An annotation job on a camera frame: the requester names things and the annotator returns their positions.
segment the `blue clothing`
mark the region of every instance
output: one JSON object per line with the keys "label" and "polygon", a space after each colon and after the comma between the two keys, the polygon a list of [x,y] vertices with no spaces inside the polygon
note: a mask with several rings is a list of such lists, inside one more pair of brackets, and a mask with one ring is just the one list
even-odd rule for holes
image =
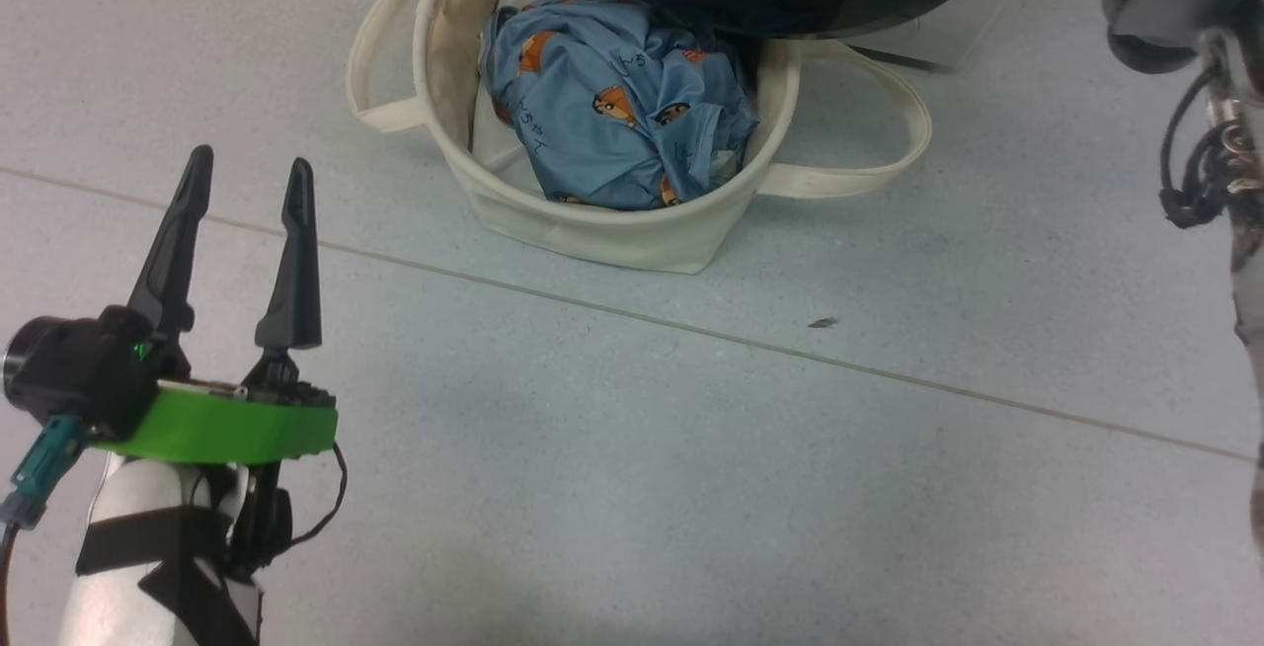
{"label": "blue clothing", "polygon": [[726,150],[741,166],[758,119],[734,61],[712,35],[660,25],[631,0],[502,6],[479,51],[497,115],[545,196],[613,210],[705,195]]}

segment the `black velcro strap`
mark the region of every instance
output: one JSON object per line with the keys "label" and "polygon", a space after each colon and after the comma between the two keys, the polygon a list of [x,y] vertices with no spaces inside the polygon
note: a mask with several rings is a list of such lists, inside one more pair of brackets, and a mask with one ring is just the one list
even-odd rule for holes
{"label": "black velcro strap", "polygon": [[161,563],[137,584],[176,614],[198,646],[257,646],[228,587],[215,584],[193,560],[219,570],[228,555],[228,517],[181,506],[99,521],[88,526],[75,574]]}
{"label": "black velcro strap", "polygon": [[226,589],[212,583],[193,564],[163,563],[138,587],[179,617],[198,646],[257,646],[250,627]]}
{"label": "black velcro strap", "polygon": [[94,522],[75,574],[87,576],[147,563],[202,558],[222,564],[229,518],[197,506],[164,508]]}

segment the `black cable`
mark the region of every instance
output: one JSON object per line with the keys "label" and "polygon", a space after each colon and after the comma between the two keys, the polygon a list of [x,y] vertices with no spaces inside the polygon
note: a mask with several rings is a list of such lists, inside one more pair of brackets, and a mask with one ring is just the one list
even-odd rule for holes
{"label": "black cable", "polygon": [[1194,99],[1202,88],[1207,87],[1216,78],[1216,71],[1211,68],[1202,70],[1202,73],[1189,83],[1189,87],[1177,102],[1177,110],[1172,114],[1172,120],[1168,123],[1168,129],[1163,134],[1163,147],[1159,152],[1159,174],[1163,181],[1163,190],[1173,190],[1172,186],[1172,145],[1176,142],[1177,128],[1179,128],[1181,121],[1193,105]]}
{"label": "black cable", "polygon": [[1205,166],[1207,159],[1207,152],[1210,152],[1213,145],[1220,145],[1221,143],[1220,138],[1225,133],[1225,129],[1232,128],[1232,125],[1236,124],[1237,120],[1225,120],[1225,123],[1220,123],[1218,125],[1216,125],[1216,128],[1210,129],[1203,134],[1203,137],[1198,138],[1198,142],[1194,144],[1193,150],[1189,152],[1189,158],[1186,162],[1184,181],[1182,181],[1181,183],[1181,190],[1184,193],[1186,200],[1188,201],[1197,200],[1198,196],[1205,195],[1206,192],[1205,181],[1207,178]]}
{"label": "black cable", "polygon": [[18,523],[6,523],[0,539],[0,646],[9,646],[9,565],[18,541]]}
{"label": "black cable", "polygon": [[[339,480],[337,484],[337,499],[334,501],[334,509],[322,517],[320,522],[316,523],[316,527],[312,527],[311,530],[307,530],[307,532],[291,540],[289,545],[286,546],[286,550],[289,550],[289,547],[293,547],[295,545],[302,545],[303,542],[307,542],[312,537],[320,535],[320,531],[325,530],[325,527],[334,521],[334,516],[336,516],[339,508],[343,507],[343,498],[346,497],[346,459],[343,458],[343,449],[339,449],[336,442],[334,444],[334,458],[337,459],[337,466],[343,470],[343,480]],[[0,643],[0,646],[8,646],[8,643]]]}
{"label": "black cable", "polygon": [[197,489],[201,488],[202,482],[206,480],[206,474],[204,472],[197,472],[197,478],[193,479],[193,487],[188,491],[188,504],[193,506],[193,501],[197,499]]}

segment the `teal cable connector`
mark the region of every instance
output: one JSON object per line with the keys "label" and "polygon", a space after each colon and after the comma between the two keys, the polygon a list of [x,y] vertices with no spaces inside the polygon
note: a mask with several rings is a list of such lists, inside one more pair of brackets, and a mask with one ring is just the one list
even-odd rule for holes
{"label": "teal cable connector", "polygon": [[68,416],[49,420],[9,479],[14,489],[0,503],[0,523],[34,530],[58,480],[71,470],[87,444],[88,431],[83,422]]}

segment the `basket handle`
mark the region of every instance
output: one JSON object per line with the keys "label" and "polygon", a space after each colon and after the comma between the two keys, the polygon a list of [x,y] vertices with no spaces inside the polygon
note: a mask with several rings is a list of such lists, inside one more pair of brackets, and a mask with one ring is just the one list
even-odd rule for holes
{"label": "basket handle", "polygon": [[383,106],[369,106],[369,71],[373,70],[378,48],[382,47],[382,35],[406,1],[408,0],[375,1],[369,16],[364,16],[355,43],[351,43],[351,56],[346,59],[346,100],[351,102],[351,114],[360,123],[383,133],[417,128],[426,123],[416,97],[386,102]]}
{"label": "basket handle", "polygon": [[769,166],[769,174],[760,187],[760,195],[790,196],[794,200],[837,200],[841,196],[863,195],[880,190],[885,183],[899,177],[904,169],[921,159],[930,145],[930,110],[927,102],[895,71],[851,51],[843,43],[801,42],[804,57],[833,57],[861,66],[872,75],[895,97],[909,125],[909,150],[901,161],[892,164],[871,166],[871,168],[823,168],[823,166],[780,164]]}

